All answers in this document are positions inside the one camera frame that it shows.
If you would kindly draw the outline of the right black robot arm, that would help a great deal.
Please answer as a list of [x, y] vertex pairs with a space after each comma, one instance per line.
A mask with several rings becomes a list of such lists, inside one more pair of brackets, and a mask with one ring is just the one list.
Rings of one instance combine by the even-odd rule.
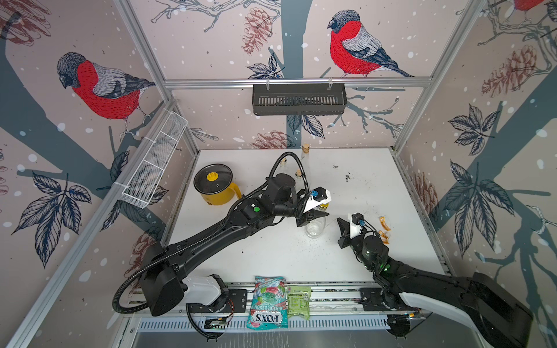
[[382, 289], [390, 309], [426, 310], [460, 323], [492, 347], [526, 347], [533, 314], [510, 292], [483, 273], [471, 277], [438, 274], [393, 259], [377, 232], [360, 213], [337, 220], [338, 245], [349, 247]]

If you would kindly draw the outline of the orange peeled label strip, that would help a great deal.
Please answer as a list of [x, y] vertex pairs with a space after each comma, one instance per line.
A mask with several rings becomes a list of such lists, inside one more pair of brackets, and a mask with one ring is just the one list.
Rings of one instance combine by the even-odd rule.
[[384, 244], [389, 244], [389, 236], [383, 231], [379, 231], [380, 238]]
[[380, 216], [380, 217], [379, 217], [379, 221], [380, 221], [380, 224], [381, 224], [381, 226], [383, 227], [384, 230], [386, 230], [386, 231], [391, 231], [391, 228], [387, 225], [384, 216]]

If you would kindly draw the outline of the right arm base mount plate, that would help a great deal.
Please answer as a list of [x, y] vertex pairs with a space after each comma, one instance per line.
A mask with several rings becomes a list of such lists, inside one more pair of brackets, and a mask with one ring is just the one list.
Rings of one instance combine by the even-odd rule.
[[379, 311], [403, 311], [405, 313], [417, 313], [419, 309], [404, 303], [398, 294], [393, 294], [381, 287], [359, 288], [360, 300], [365, 312]]

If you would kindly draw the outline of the square glass bottle cork stopper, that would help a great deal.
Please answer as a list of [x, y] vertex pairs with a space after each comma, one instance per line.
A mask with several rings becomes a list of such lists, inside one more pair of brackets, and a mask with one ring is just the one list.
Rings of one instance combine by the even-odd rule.
[[296, 171], [294, 175], [294, 179], [295, 179], [295, 188], [297, 191], [300, 191], [301, 189], [305, 188], [305, 184], [303, 181], [303, 174], [301, 173], [301, 170]]

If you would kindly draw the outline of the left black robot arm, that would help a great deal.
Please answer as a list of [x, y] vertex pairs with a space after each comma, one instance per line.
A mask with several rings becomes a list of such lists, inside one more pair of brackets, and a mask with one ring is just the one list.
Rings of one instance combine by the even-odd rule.
[[332, 200], [329, 190], [310, 188], [303, 175], [303, 188], [296, 190], [295, 181], [277, 173], [275, 164], [264, 183], [242, 195], [217, 223], [181, 242], [151, 245], [141, 268], [130, 275], [113, 297], [113, 310], [132, 314], [148, 309], [161, 316], [181, 302], [198, 304], [217, 312], [229, 301], [229, 288], [219, 275], [192, 276], [204, 261], [228, 246], [275, 226], [275, 218], [294, 218], [303, 227], [327, 214], [318, 207]]

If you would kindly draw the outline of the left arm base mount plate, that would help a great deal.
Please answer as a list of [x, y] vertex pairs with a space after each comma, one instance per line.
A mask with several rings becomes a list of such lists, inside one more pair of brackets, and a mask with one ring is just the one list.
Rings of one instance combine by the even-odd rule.
[[192, 304], [195, 313], [245, 313], [247, 308], [246, 289], [230, 289], [219, 275], [205, 278], [203, 302]]

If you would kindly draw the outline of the tall glass bottle gold cap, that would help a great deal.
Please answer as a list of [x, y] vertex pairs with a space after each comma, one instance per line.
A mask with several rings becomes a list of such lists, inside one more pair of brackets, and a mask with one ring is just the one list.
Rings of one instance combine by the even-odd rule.
[[314, 219], [305, 226], [306, 235], [312, 239], [317, 239], [323, 235], [326, 227], [326, 216], [323, 215], [329, 207], [329, 204], [320, 204], [313, 208]]

